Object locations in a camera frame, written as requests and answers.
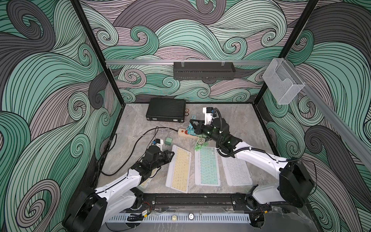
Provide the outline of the black computer box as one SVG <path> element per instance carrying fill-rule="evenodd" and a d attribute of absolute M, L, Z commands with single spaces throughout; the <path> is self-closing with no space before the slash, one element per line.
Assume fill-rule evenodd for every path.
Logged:
<path fill-rule="evenodd" d="M 185 121 L 186 101 L 181 99 L 152 98 L 146 119 L 148 121 L 179 122 Z"/>

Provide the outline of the green wireless keyboard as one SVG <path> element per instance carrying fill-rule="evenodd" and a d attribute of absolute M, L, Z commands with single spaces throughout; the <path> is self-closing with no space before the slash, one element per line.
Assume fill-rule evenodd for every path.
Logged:
<path fill-rule="evenodd" d="M 195 184 L 199 186 L 220 186 L 216 148 L 203 147 L 195 151 Z"/>

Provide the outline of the black wall shelf tray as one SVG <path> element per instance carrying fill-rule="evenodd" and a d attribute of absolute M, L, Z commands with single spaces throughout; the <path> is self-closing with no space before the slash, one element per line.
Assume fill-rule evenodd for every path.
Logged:
<path fill-rule="evenodd" d="M 175 80 L 233 80 L 236 74 L 234 64 L 225 61 L 175 62 L 173 68 Z"/>

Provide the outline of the aluminium wall rail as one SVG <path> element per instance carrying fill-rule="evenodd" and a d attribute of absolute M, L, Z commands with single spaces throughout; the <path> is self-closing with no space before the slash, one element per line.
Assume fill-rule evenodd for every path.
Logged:
<path fill-rule="evenodd" d="M 108 66 L 113 65 L 173 65 L 175 62 L 180 62 L 185 64 L 186 62 L 216 62 L 220 64 L 224 64 L 226 62 L 232 62 L 236 66 L 267 66 L 271 63 L 272 59 L 270 60 L 139 60 L 139 59 L 131 59 L 131 60 L 106 60 L 105 63 Z"/>

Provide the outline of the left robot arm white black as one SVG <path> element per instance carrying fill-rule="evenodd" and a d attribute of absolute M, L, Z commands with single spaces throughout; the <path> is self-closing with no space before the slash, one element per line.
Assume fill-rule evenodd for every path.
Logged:
<path fill-rule="evenodd" d="M 151 145 L 143 159 L 134 163 L 123 176 L 96 189 L 79 193 L 67 210 L 62 226 L 68 232 L 98 232 L 110 218 L 128 208 L 139 208 L 143 194 L 137 187 L 152 176 L 155 169 L 170 163 L 175 153 Z"/>

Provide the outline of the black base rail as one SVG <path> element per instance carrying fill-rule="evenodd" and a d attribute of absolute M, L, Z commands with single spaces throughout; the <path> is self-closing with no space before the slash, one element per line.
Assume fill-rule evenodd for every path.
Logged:
<path fill-rule="evenodd" d="M 138 208 L 142 204 L 150 207 L 152 210 L 169 208 L 171 206 L 220 206 L 229 207 L 235 211 L 261 211 L 269 209 L 271 206 L 289 205 L 290 203 L 283 200 L 268 200 L 265 203 L 258 203 L 257 200 L 253 199 L 251 193 L 144 193 L 137 197 L 137 200 L 134 202 L 134 208 Z"/>

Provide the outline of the teal charger plug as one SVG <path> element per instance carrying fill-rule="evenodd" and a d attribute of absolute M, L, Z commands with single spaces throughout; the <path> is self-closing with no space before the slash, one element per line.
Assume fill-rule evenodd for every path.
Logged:
<path fill-rule="evenodd" d="M 195 133 L 195 129 L 192 127 L 192 126 L 189 126 L 188 128 L 187 128 L 187 133 L 189 134 L 189 135 L 192 135 L 192 136 L 196 136 L 197 134 Z"/>

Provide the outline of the yellow wireless keyboard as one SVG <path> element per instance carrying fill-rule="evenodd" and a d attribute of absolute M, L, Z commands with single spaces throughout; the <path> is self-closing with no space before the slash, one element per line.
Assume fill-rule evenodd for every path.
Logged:
<path fill-rule="evenodd" d="M 187 193 L 192 153 L 176 145 L 172 146 L 172 152 L 174 152 L 174 156 L 169 163 L 165 185 L 168 188 Z"/>
<path fill-rule="evenodd" d="M 148 178 L 147 180 L 145 180 L 141 185 L 140 185 L 140 187 L 141 188 L 143 188 L 143 189 L 145 189 L 148 185 L 149 185 L 149 183 L 151 182 L 151 178 Z"/>

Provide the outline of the white wireless keyboard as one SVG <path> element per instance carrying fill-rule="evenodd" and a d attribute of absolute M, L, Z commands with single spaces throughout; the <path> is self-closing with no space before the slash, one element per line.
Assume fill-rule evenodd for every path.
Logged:
<path fill-rule="evenodd" d="M 244 160 L 237 158 L 222 157 L 225 177 L 229 186 L 251 186 L 253 185 L 250 172 Z"/>

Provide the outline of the clear acrylic wall holder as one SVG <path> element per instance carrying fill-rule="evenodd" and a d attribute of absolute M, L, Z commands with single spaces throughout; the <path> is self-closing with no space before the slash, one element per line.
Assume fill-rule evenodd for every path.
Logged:
<path fill-rule="evenodd" d="M 283 58 L 271 61 L 263 80 L 279 105 L 288 105 L 305 87 L 295 66 Z"/>

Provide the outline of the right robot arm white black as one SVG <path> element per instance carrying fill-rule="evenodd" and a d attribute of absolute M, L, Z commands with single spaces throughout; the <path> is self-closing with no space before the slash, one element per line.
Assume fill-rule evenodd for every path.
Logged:
<path fill-rule="evenodd" d="M 216 150 L 221 157 L 243 160 L 276 179 L 274 184 L 257 186 L 249 192 L 248 195 L 255 202 L 260 205 L 286 202 L 297 208 L 304 206 L 315 182 L 301 160 L 278 157 L 249 145 L 230 133 L 230 126 L 224 119 L 191 119 L 190 124 L 197 135 L 204 135 L 215 141 Z"/>

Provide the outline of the light green charger plug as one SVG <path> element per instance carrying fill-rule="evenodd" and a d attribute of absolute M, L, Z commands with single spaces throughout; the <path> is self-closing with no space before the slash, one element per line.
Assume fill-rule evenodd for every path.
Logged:
<path fill-rule="evenodd" d="M 172 138 L 170 138 L 170 137 L 167 137 L 166 139 L 165 139 L 165 144 L 166 145 L 168 145 L 168 146 L 170 146 L 171 144 L 172 144 L 172 142 L 173 142 L 173 139 Z"/>

